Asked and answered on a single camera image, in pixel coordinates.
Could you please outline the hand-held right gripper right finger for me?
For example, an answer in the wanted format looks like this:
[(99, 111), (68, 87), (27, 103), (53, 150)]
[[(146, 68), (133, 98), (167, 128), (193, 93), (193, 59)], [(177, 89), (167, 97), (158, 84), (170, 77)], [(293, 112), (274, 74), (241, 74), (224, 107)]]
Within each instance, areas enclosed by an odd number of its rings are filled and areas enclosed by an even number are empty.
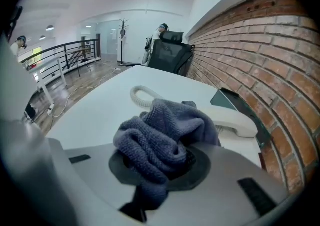
[[(244, 156), (209, 144), (195, 144), (208, 155), (211, 169), (206, 179), (193, 190), (170, 192), (156, 211), (148, 211), (149, 226), (269, 226), (285, 213), (296, 200), (286, 188), (266, 171)], [(250, 200), (254, 180), (274, 206), (260, 215), (255, 205), (262, 207), (259, 198)]]

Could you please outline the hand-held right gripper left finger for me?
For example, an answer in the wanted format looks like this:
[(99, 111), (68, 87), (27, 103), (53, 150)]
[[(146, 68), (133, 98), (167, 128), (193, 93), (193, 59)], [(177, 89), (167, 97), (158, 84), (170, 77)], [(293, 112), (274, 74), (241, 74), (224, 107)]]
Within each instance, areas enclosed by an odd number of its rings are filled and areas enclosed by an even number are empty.
[(58, 140), (50, 138), (48, 142), (78, 224), (139, 224), (120, 212), (132, 201), (136, 188), (120, 183), (111, 172), (109, 160), (115, 151), (112, 145), (64, 150)]

